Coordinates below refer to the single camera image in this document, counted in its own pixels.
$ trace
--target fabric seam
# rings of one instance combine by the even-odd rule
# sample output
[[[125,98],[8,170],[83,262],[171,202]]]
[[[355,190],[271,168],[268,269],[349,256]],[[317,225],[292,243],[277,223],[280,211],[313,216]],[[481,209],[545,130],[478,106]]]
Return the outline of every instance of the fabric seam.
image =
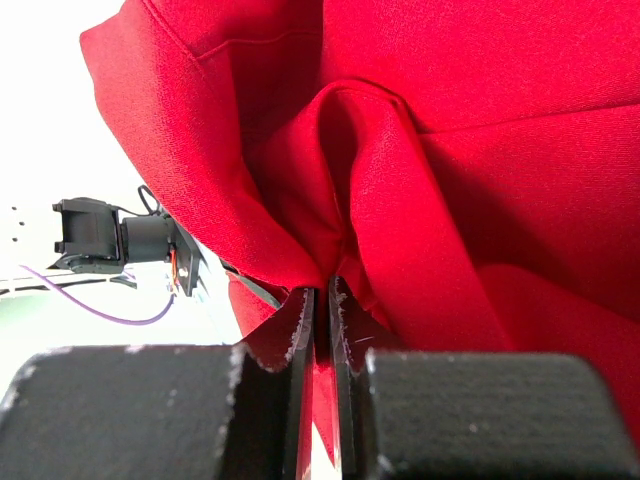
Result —
[[[423,131],[419,131],[418,135],[441,135],[445,133],[458,133],[458,132],[465,132],[468,130],[477,130],[480,128],[499,127],[502,125],[509,125],[511,123],[554,118],[562,115],[576,115],[580,113],[603,112],[607,110],[617,110],[617,109],[637,107],[637,106],[640,106],[640,102],[638,101],[632,101],[630,103],[621,103],[619,105],[608,105],[608,106],[601,105],[601,106],[581,108],[578,110],[564,110],[564,111],[558,111],[558,112],[543,113],[541,115],[531,115],[528,117],[515,117],[515,118],[506,119],[506,120],[501,120],[499,122],[481,123],[478,125],[468,125],[466,127],[459,127],[459,128],[445,128],[443,130],[432,130],[432,131],[429,131],[429,129],[421,129]]]
[[[173,31],[171,26],[167,23],[166,19],[162,16],[162,14],[158,11],[156,6],[153,4],[152,0],[140,0],[144,8],[149,12],[153,21],[165,32],[165,34],[173,41],[173,43],[182,51],[185,57],[188,58],[189,62],[196,69],[198,74],[202,77],[204,84],[207,86],[209,92],[215,97],[215,90],[209,83],[209,79],[207,78],[207,74],[198,62],[198,59],[195,57],[193,52],[189,50],[187,45],[182,41],[182,39],[178,36],[176,32]]]
[[[198,55],[196,60],[203,61],[208,60],[211,57],[216,56],[216,54],[220,53],[227,47],[231,45],[270,45],[272,43],[277,43],[281,40],[284,40],[288,37],[321,37],[322,34],[320,32],[313,32],[310,30],[287,30],[286,32],[281,33],[280,35],[272,38],[266,39],[250,39],[250,38],[230,38],[222,42],[220,45],[213,47],[210,50],[207,50],[205,53]]]

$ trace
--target red fabric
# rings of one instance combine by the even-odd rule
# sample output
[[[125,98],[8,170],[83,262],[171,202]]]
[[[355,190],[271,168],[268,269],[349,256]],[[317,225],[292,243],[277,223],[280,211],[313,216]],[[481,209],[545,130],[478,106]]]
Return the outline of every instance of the red fabric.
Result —
[[[82,48],[143,178],[242,273],[341,274],[415,348],[583,355],[640,443],[638,0],[127,0]],[[247,333],[268,308],[235,288]]]

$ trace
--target white background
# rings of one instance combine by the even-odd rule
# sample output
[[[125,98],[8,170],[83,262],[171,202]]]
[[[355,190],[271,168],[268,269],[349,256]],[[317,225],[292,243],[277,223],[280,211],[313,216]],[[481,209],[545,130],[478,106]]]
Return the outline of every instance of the white background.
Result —
[[[121,4],[31,0],[0,6],[0,279],[14,275],[18,263],[36,269],[49,264],[53,242],[61,239],[59,216],[50,209],[62,198],[88,196],[142,210],[135,191],[141,179],[98,113],[79,45],[82,31],[115,14]],[[216,343],[216,331],[234,322],[221,270],[216,278],[215,321],[211,310],[188,299],[149,327],[110,324],[54,294],[1,300],[0,397],[22,362],[46,347]],[[167,299],[162,285],[147,287],[93,285],[69,291],[94,308],[139,319],[153,316]],[[328,459],[314,445],[314,474],[329,478]]]

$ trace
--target orange wire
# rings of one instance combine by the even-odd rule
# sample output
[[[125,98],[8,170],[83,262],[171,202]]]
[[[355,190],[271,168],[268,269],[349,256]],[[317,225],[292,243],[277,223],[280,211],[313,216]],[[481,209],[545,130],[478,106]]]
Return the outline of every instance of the orange wire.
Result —
[[[173,247],[171,248],[171,280],[171,290],[175,293],[178,285],[178,257]]]

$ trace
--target black plastic mount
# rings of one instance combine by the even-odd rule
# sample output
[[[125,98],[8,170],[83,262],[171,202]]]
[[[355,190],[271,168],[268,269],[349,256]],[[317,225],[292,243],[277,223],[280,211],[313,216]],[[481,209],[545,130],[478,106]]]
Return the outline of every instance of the black plastic mount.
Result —
[[[308,478],[316,300],[292,291],[235,346],[35,357],[0,402],[0,478]],[[342,478],[640,478],[584,361],[412,352],[341,279],[328,300]]]
[[[122,272],[126,256],[118,211],[90,198],[62,200],[53,205],[62,216],[62,241],[55,243],[60,269],[75,273]]]
[[[313,290],[234,346],[34,357],[0,402],[3,480],[308,476]]]
[[[196,242],[167,213],[124,218],[118,207],[91,198],[53,205],[62,216],[61,255],[55,267],[74,273],[121,273],[126,264],[168,261],[175,249],[178,281],[191,296],[201,259]]]
[[[409,351],[340,278],[329,306],[343,478],[640,478],[611,394],[583,360]]]

